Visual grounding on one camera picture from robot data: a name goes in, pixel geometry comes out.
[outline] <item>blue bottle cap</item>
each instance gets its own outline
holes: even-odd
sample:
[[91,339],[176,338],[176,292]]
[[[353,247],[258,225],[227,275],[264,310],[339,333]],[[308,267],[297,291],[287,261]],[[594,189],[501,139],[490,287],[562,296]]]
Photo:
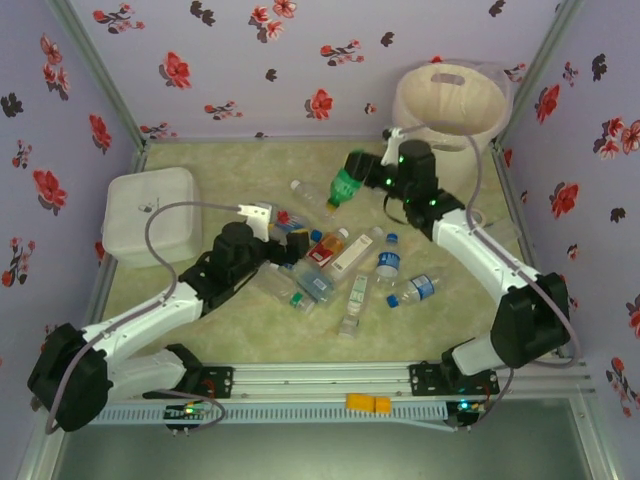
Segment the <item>blue bottle cap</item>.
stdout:
[[322,232],[320,230],[311,230],[311,235],[309,235],[312,241],[318,243],[322,240]]
[[398,302],[398,297],[396,297],[395,295],[389,295],[387,297],[387,303],[391,308],[396,308],[398,305],[400,305],[400,303]]

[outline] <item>floral wallpaper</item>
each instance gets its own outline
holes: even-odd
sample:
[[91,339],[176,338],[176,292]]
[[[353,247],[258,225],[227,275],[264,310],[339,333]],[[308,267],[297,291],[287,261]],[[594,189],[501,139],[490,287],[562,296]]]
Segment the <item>floral wallpaper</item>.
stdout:
[[0,69],[0,478],[9,480],[39,408],[27,378],[46,336],[84,320],[107,186],[135,146],[45,2],[3,9],[0,26],[10,66]]
[[640,57],[621,48],[635,7],[585,2],[503,145],[538,260],[567,283],[626,478],[640,472]]
[[[558,6],[558,0],[405,1],[393,8],[364,0],[174,0],[162,8],[154,0],[70,3],[151,140],[379,135],[390,122],[397,82],[426,62],[498,62],[511,81],[522,82]],[[568,71],[577,76],[577,69]],[[551,101],[549,95],[545,108]],[[158,125],[168,133],[153,131]]]

